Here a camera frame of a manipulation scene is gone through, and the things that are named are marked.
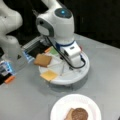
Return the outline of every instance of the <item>table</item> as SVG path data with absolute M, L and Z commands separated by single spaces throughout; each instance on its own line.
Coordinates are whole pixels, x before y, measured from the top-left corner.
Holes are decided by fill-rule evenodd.
M 38 67 L 31 62 L 18 72 L 9 85 L 0 86 L 0 120 L 49 120 L 55 102 L 71 93 L 93 99 L 102 120 L 120 116 L 120 49 L 76 35 L 75 39 L 88 55 L 91 68 L 83 87 L 57 92 L 40 78 Z

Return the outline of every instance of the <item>cable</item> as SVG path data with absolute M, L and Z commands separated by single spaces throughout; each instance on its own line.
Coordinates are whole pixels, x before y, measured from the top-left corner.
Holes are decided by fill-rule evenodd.
M 68 65 L 71 68 L 80 69 L 80 68 L 83 68 L 86 65 L 86 61 L 85 61 L 85 59 L 82 56 L 81 56 L 81 61 L 84 63 L 82 66 L 80 66 L 80 67 L 74 67 L 73 65 L 71 65 L 71 63 L 64 57 L 63 53 L 56 49 L 56 47 L 53 45 L 53 43 L 51 42 L 51 40 L 49 39 L 49 37 L 46 37 L 46 38 L 51 43 L 51 45 L 54 47 L 54 49 L 61 55 L 61 57 L 68 63 Z

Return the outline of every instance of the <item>plate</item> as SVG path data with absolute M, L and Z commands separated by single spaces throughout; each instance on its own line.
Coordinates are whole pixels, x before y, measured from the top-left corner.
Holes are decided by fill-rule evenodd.
M 51 110 L 50 120 L 64 120 L 71 108 L 83 108 L 88 113 L 88 120 L 101 120 L 97 104 L 80 94 L 70 94 L 58 100 Z

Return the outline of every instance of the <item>dark background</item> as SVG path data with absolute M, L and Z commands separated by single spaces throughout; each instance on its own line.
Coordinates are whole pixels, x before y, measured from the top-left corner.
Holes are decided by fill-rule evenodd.
M 47 7 L 41 0 L 4 0 L 12 9 L 20 12 L 23 26 L 10 33 L 24 45 L 39 33 L 32 9 L 42 13 Z M 60 0 L 73 12 L 75 32 L 94 40 L 120 48 L 119 0 Z

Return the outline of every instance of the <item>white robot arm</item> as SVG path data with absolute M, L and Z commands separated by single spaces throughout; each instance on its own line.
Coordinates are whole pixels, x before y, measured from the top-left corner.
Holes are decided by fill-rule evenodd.
M 73 67 L 81 66 L 81 49 L 74 40 L 74 18 L 70 10 L 57 0 L 42 0 L 49 10 L 37 17 L 38 31 L 55 39 L 56 48 Z
M 4 51 L 4 59 L 10 60 L 14 63 L 14 69 L 19 69 L 26 61 L 18 40 L 6 35 L 18 29 L 23 23 L 21 15 L 8 8 L 3 0 L 0 0 L 0 47 Z

